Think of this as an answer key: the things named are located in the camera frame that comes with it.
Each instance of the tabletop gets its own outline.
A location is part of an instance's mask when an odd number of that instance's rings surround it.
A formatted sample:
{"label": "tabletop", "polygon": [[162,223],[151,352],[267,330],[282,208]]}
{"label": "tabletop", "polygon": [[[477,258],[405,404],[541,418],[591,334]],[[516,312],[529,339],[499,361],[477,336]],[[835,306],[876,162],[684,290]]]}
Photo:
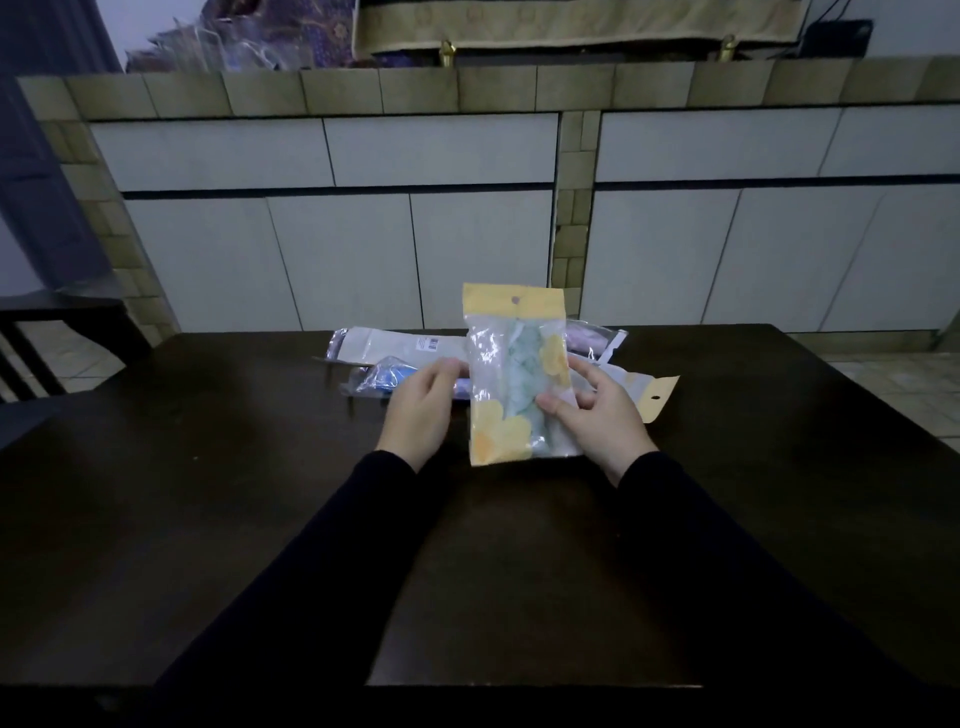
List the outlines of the tabletop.
{"label": "tabletop", "polygon": [[[0,683],[145,685],[370,450],[328,332],[183,334],[0,451]],[[632,328],[680,375],[658,445],[809,588],[960,685],[960,456],[766,326]],[[688,685],[684,626],[584,458],[472,469],[399,595],[374,684]]]}

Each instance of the barcode label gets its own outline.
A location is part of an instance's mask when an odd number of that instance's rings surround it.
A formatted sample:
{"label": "barcode label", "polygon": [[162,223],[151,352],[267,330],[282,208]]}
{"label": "barcode label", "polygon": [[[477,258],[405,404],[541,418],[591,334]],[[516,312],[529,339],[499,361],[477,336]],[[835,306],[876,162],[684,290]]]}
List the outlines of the barcode label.
{"label": "barcode label", "polygon": [[439,346],[440,346],[440,339],[433,338],[430,336],[417,337],[418,352],[435,352]]}

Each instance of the chair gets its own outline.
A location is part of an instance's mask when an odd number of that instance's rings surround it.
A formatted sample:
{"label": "chair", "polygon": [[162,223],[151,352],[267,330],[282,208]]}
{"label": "chair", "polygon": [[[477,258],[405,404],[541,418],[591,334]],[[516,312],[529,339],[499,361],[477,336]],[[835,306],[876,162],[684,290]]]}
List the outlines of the chair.
{"label": "chair", "polygon": [[62,405],[61,397],[66,396],[60,381],[17,325],[25,321],[63,321],[127,365],[144,358],[152,350],[150,342],[127,315],[123,302],[117,299],[93,299],[50,291],[0,298],[0,335],[7,339],[36,381],[51,395],[38,398],[0,352],[0,379],[19,399],[6,402],[0,396],[0,449],[56,415]]}

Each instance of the person's right hand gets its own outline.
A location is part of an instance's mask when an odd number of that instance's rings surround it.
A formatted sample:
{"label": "person's right hand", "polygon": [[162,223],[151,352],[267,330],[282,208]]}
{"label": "person's right hand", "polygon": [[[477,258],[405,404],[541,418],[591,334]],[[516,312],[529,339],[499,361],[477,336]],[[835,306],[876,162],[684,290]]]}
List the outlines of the person's right hand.
{"label": "person's right hand", "polygon": [[554,395],[537,395],[537,405],[566,425],[584,453],[599,465],[615,487],[633,462],[657,446],[647,434],[627,390],[597,367],[568,356],[570,369],[583,376],[596,392],[577,392],[577,409]]}

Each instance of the white cabinet door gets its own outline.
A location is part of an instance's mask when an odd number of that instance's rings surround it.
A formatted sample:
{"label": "white cabinet door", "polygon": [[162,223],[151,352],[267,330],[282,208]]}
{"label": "white cabinet door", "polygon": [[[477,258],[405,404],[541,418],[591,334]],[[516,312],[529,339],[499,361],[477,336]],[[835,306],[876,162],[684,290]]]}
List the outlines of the white cabinet door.
{"label": "white cabinet door", "polygon": [[340,187],[552,182],[557,114],[326,119]]}
{"label": "white cabinet door", "polygon": [[124,192],[333,184],[321,119],[122,122],[90,128]]}
{"label": "white cabinet door", "polygon": [[882,194],[866,186],[745,189],[704,323],[819,329]]}
{"label": "white cabinet door", "polygon": [[269,203],[304,329],[423,326],[407,195]]}
{"label": "white cabinet door", "polygon": [[945,327],[958,276],[960,185],[888,187],[823,330]]}
{"label": "white cabinet door", "polygon": [[546,285],[550,190],[411,195],[423,324],[462,328],[463,287]]}
{"label": "white cabinet door", "polygon": [[595,193],[581,318],[618,326],[699,324],[738,194]]}
{"label": "white cabinet door", "polygon": [[840,109],[605,113],[598,182],[816,177]]}
{"label": "white cabinet door", "polygon": [[267,201],[131,200],[184,331],[300,330]]}
{"label": "white cabinet door", "polygon": [[844,109],[821,177],[960,172],[960,106]]}

